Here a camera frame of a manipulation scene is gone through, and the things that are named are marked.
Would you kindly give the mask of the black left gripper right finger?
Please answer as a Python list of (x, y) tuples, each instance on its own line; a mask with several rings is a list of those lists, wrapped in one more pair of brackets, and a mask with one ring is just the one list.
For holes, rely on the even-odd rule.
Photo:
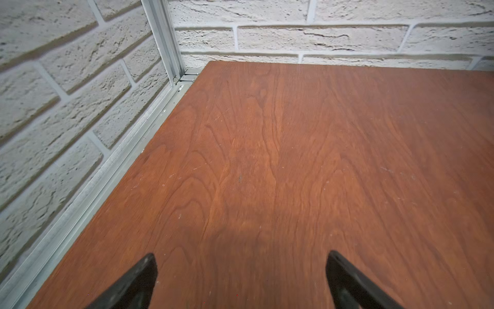
[(402, 307), (338, 251), (329, 252), (325, 273), (335, 308)]

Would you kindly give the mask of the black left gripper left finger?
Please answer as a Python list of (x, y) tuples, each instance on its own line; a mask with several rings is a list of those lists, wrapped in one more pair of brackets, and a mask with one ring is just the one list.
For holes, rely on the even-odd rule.
[(156, 258), (148, 253), (86, 308), (149, 308), (157, 277)]

